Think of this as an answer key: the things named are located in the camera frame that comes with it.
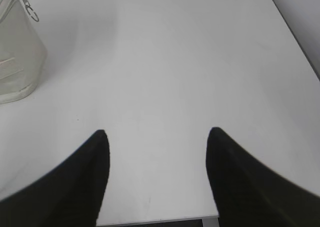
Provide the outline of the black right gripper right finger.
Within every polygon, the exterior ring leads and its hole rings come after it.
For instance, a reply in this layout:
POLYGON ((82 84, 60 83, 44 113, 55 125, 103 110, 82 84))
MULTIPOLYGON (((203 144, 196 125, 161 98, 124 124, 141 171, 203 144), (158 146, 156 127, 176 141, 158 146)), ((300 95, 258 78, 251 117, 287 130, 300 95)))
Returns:
POLYGON ((208 135, 206 172, 221 227, 318 227, 319 196, 254 158, 223 129, 208 135))

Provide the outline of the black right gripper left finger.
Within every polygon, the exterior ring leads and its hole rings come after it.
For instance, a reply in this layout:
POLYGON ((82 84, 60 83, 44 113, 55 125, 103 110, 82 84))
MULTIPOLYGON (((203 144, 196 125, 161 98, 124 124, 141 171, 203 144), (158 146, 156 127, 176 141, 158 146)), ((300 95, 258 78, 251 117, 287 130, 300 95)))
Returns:
POLYGON ((1 200, 2 227, 95 227, 110 173, 110 146, 97 130, 65 161, 1 200))

